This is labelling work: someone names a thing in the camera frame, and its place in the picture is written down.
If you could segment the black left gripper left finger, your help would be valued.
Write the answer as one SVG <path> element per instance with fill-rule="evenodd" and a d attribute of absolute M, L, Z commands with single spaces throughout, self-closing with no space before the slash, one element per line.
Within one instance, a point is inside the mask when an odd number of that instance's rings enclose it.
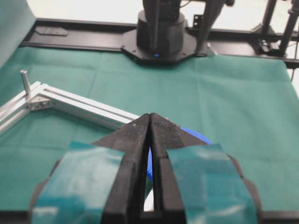
<path fill-rule="evenodd" d="M 87 145 L 73 142 L 37 185 L 33 224 L 135 224 L 143 213 L 150 116 Z"/>

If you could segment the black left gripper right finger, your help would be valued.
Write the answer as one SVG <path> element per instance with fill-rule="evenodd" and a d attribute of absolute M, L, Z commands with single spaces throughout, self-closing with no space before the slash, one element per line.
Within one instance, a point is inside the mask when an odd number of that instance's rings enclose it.
<path fill-rule="evenodd" d="M 207 144 L 150 115 L 155 209 L 164 224 L 258 224 L 253 182 L 219 144 Z"/>

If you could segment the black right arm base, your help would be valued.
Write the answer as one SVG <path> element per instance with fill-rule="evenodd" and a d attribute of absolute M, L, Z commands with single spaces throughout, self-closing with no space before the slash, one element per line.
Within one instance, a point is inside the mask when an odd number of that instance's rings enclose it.
<path fill-rule="evenodd" d="M 190 56 L 210 56 L 207 38 L 223 0 L 207 0 L 201 30 L 193 37 L 179 0 L 145 0 L 137 28 L 123 34 L 121 50 L 144 63 L 175 63 Z"/>

